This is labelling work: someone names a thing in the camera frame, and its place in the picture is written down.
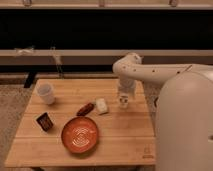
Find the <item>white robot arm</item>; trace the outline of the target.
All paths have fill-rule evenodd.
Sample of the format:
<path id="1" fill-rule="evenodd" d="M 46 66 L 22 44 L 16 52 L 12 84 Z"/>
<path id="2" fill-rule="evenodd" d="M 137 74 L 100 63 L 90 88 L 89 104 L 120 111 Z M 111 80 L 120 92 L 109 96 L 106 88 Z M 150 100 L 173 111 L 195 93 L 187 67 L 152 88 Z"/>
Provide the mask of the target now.
<path id="1" fill-rule="evenodd" d="M 145 64 L 129 53 L 113 64 L 118 91 L 162 86 L 155 115 L 156 171 L 213 171 L 213 65 Z"/>

